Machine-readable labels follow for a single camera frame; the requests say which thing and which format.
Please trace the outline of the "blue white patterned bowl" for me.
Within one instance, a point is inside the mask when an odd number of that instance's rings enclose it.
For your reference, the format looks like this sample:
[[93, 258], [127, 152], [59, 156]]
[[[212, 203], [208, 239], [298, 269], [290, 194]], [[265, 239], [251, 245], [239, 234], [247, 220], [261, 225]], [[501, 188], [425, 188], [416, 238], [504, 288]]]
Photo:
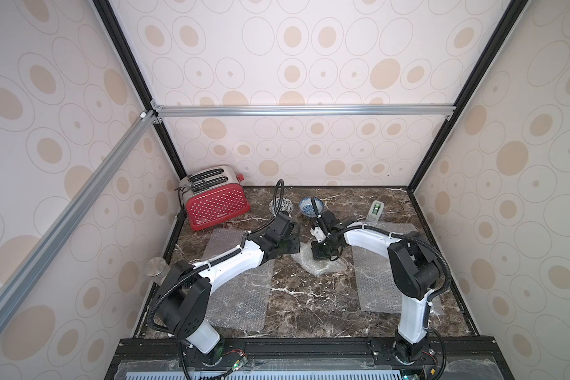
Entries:
[[316, 197], [306, 197], [299, 202], [300, 212], [308, 218], [316, 218], [324, 210], [324, 203]]

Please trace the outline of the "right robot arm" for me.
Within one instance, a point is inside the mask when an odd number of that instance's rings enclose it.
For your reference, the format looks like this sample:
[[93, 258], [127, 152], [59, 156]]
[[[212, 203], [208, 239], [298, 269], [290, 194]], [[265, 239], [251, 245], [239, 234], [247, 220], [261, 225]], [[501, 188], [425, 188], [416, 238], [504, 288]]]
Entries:
[[342, 222], [330, 211], [317, 216], [313, 235], [315, 260], [335, 261], [346, 246], [389, 259], [394, 284], [402, 293], [395, 356], [403, 364], [418, 360], [428, 347], [432, 300], [451, 285], [451, 271], [441, 253], [417, 232], [398, 234], [364, 223]]

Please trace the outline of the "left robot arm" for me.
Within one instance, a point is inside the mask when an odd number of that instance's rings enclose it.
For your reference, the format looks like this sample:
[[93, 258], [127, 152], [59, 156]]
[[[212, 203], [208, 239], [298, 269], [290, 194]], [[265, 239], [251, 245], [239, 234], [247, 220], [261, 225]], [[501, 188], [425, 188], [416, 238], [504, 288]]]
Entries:
[[211, 295], [228, 281], [284, 255], [299, 253], [299, 225], [280, 212], [238, 245], [206, 261], [173, 264], [147, 312], [148, 326], [168, 333], [208, 356], [223, 351], [223, 339], [206, 320]]

